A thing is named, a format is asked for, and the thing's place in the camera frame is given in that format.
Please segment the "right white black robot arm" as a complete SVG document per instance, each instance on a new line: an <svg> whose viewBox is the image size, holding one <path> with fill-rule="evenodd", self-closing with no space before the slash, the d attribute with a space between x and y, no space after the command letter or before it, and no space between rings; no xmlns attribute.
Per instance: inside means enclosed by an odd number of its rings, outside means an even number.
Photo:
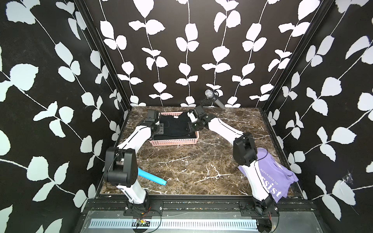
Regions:
<svg viewBox="0 0 373 233"><path fill-rule="evenodd" d="M216 115L206 113L201 106L189 110L187 115L191 120L188 123L189 132L206 128L219 134L233 146L233 158L243 168L251 186L255 213L259 216L268 214L275 200L261 175L257 148L252 134L231 127Z"/></svg>

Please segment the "pink perforated plastic basket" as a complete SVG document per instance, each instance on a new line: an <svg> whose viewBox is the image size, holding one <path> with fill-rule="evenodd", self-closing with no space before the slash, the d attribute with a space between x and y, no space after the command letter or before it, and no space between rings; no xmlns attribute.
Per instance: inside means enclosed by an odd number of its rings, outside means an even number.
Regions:
<svg viewBox="0 0 373 233"><path fill-rule="evenodd" d="M183 112L161 112L161 115L171 115L171 116L178 116ZM196 138L189 138L189 139L174 139L174 140L154 140L153 137L149 139L149 142L153 146L172 146L172 145L193 145L198 142L200 137L199 131L195 132Z"/></svg>

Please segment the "black t-shirt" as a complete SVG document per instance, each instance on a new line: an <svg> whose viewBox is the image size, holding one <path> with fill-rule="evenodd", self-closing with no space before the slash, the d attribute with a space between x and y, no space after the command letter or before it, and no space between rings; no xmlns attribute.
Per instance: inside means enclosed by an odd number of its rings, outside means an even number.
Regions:
<svg viewBox="0 0 373 233"><path fill-rule="evenodd" d="M162 135L154 135L154 140L174 140L196 138L195 132L188 130L188 123L191 122L187 112L178 116L161 115L160 124L163 124Z"/></svg>

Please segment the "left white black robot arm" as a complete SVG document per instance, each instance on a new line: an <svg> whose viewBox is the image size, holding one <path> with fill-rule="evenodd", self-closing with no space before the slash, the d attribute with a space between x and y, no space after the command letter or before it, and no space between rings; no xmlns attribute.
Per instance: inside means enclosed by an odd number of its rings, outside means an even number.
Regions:
<svg viewBox="0 0 373 233"><path fill-rule="evenodd" d="M160 112L149 110L130 136L105 154L104 179L116 186L138 208L149 208L148 194L138 181L137 152L142 145L160 131Z"/></svg>

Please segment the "purple t-shirt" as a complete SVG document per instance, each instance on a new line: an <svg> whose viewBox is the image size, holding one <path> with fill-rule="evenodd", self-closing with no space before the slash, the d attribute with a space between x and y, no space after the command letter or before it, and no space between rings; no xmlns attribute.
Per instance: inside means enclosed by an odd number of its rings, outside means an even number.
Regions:
<svg viewBox="0 0 373 233"><path fill-rule="evenodd" d="M263 201L272 196L278 203L282 197L287 197L290 185L298 178L294 172L276 162L265 148L257 149L257 157L249 166L238 168L247 177L256 200Z"/></svg>

